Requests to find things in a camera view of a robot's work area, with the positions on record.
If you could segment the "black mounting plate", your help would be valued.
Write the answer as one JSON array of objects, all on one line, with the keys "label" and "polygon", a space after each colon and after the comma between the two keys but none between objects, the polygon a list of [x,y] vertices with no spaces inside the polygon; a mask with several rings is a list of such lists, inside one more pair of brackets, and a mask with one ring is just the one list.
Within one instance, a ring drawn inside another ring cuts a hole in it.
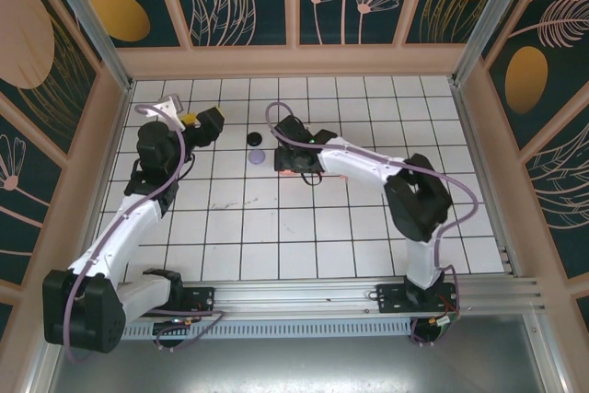
[{"label": "black mounting plate", "polygon": [[404,283],[384,283],[375,287],[380,313],[441,315],[456,310],[456,287],[453,283],[422,291],[410,289]]},{"label": "black mounting plate", "polygon": [[194,317],[199,312],[214,309],[214,289],[212,287],[188,287],[174,290],[165,304],[156,306],[141,315],[151,317]]}]

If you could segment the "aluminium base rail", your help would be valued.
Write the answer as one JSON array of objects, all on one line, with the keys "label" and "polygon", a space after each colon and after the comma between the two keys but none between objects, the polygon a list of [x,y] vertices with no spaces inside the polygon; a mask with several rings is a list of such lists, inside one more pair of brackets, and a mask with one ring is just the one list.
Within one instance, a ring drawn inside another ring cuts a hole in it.
[{"label": "aluminium base rail", "polygon": [[[335,280],[183,283],[172,291],[188,287],[212,287],[214,308],[232,318],[356,318],[379,312],[375,287],[403,283],[401,277],[352,278]],[[168,279],[143,275],[134,283],[123,283],[115,294],[126,308],[127,319],[137,320],[170,296],[164,290]],[[480,277],[464,275],[456,287],[456,310],[464,316],[527,314],[545,307],[537,283],[530,278],[508,275]],[[386,313],[398,317],[424,317],[425,314]]]}]

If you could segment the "grey metal sheet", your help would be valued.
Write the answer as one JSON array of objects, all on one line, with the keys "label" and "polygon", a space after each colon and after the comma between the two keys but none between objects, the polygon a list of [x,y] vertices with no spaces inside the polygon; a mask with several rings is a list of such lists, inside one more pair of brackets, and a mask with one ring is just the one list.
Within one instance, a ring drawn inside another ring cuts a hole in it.
[{"label": "grey metal sheet", "polygon": [[128,342],[58,364],[50,393],[546,393],[523,345],[403,337],[203,341],[179,353]]}]

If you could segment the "aluminium frame bar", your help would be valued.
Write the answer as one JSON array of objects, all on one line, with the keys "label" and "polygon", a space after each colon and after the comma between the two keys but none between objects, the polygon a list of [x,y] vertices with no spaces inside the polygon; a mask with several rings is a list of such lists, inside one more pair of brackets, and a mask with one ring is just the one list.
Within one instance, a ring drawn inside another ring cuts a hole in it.
[{"label": "aluminium frame bar", "polygon": [[547,315],[528,313],[524,322],[546,393],[571,393],[568,373]]},{"label": "aluminium frame bar", "polygon": [[50,393],[61,353],[60,345],[50,344],[45,340],[44,328],[39,325],[34,334],[21,393]]}]

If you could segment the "aluminium corner post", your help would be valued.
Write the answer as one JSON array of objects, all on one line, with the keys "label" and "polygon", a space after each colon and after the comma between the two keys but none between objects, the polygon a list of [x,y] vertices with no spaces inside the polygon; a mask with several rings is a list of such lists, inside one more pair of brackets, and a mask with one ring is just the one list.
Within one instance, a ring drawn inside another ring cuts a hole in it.
[{"label": "aluminium corner post", "polygon": [[113,75],[117,84],[124,92],[128,92],[131,87],[132,79],[124,67],[121,57],[117,54],[110,36],[101,25],[89,0],[66,1],[76,13],[82,27],[86,30],[88,37],[92,41],[94,47],[98,50],[103,62],[109,68],[110,73]]},{"label": "aluminium corner post", "polygon": [[460,89],[468,79],[493,32],[500,27],[507,9],[513,2],[514,0],[488,0],[449,77],[449,84],[453,89]]}]

